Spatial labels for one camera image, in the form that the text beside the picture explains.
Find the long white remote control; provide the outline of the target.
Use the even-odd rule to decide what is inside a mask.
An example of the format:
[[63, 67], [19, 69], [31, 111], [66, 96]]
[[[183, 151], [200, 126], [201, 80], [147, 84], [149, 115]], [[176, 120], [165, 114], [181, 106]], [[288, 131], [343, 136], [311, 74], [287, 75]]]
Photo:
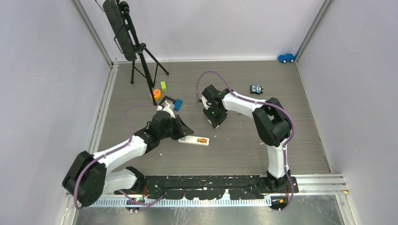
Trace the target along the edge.
[[209, 139], [209, 138], [207, 138], [207, 139], [208, 139], [208, 144], [201, 144], [201, 143], [198, 143], [198, 142], [197, 142], [197, 139], [198, 139], [198, 138], [205, 138], [205, 137], [198, 137], [198, 136], [191, 136], [191, 135], [188, 135], [188, 136], [186, 136], [186, 137], [183, 137], [183, 138], [179, 139], [178, 142], [179, 142], [179, 143], [184, 143], [184, 144], [200, 145], [200, 146], [208, 146], [208, 145], [209, 145], [209, 142], [210, 142], [210, 139]]

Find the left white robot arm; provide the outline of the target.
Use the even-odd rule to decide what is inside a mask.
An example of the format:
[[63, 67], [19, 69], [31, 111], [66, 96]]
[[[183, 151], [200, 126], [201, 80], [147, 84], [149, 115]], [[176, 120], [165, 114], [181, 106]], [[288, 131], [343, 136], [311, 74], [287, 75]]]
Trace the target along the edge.
[[139, 194], [144, 188], [143, 174], [133, 167], [115, 171], [127, 161], [143, 156], [159, 146], [160, 141], [178, 140], [194, 131], [173, 112], [158, 111], [147, 125], [113, 148], [90, 154], [80, 152], [61, 185], [74, 197], [75, 203], [88, 207], [103, 194], [129, 190]]

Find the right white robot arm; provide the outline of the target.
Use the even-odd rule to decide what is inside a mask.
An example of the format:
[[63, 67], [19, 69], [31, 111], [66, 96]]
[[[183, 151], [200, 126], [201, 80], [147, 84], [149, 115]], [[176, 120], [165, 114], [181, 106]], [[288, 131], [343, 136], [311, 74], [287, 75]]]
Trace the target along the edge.
[[279, 100], [273, 97], [269, 100], [254, 99], [230, 89], [217, 90], [213, 85], [197, 94], [197, 98], [213, 128], [218, 128], [226, 120], [229, 111], [253, 119], [258, 136], [268, 150], [268, 187], [273, 192], [281, 192], [291, 179], [287, 144], [294, 135], [295, 126]]

